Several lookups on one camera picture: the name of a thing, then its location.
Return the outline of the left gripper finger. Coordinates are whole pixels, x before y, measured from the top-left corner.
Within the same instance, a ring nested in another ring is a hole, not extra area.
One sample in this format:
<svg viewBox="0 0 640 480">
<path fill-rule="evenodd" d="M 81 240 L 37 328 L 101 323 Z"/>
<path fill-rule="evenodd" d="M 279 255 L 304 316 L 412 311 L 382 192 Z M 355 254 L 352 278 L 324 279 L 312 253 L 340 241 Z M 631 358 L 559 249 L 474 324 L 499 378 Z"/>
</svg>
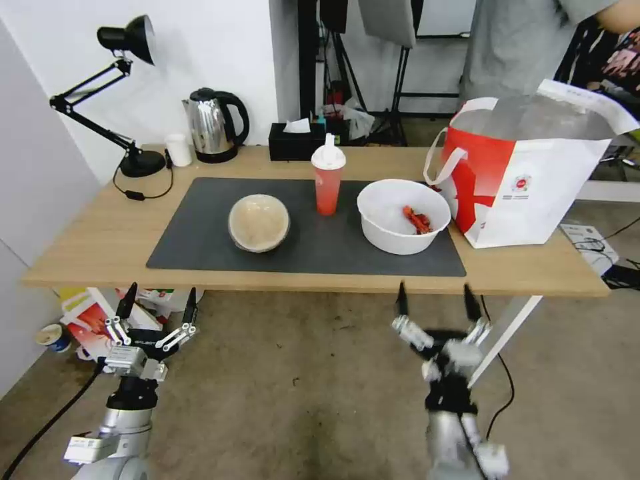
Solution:
<svg viewBox="0 0 640 480">
<path fill-rule="evenodd" d="M 183 312 L 183 322 L 181 326 L 172 330 L 161 340 L 158 340 L 158 348 L 164 353 L 169 353 L 174 347 L 180 348 L 180 346 L 194 337 L 199 331 L 195 324 L 197 314 L 197 290 L 195 287 L 192 287 Z"/>
<path fill-rule="evenodd" d="M 126 294 L 120 299 L 115 315 L 105 320 L 108 336 L 117 346 L 131 346 L 132 344 L 132 338 L 128 334 L 130 328 L 128 320 L 135 304 L 137 288 L 137 283 L 133 282 Z"/>
</svg>

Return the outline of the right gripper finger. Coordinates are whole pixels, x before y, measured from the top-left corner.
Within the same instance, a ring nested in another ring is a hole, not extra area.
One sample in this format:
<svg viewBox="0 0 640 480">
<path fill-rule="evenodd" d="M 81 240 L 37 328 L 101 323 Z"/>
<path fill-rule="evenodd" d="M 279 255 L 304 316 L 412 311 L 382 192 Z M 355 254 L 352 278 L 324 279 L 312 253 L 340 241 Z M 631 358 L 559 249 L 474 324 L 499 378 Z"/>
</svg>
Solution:
<svg viewBox="0 0 640 480">
<path fill-rule="evenodd" d="M 491 320 L 486 312 L 485 302 L 483 299 L 481 299 L 481 301 L 478 300 L 469 284 L 464 285 L 463 298 L 466 315 L 471 323 L 464 342 L 480 346 L 492 329 Z"/>
<path fill-rule="evenodd" d="M 409 318 L 408 297 L 404 281 L 400 282 L 395 307 L 396 314 L 391 327 L 398 336 L 418 351 L 432 348 L 434 346 L 432 336 Z"/>
</svg>

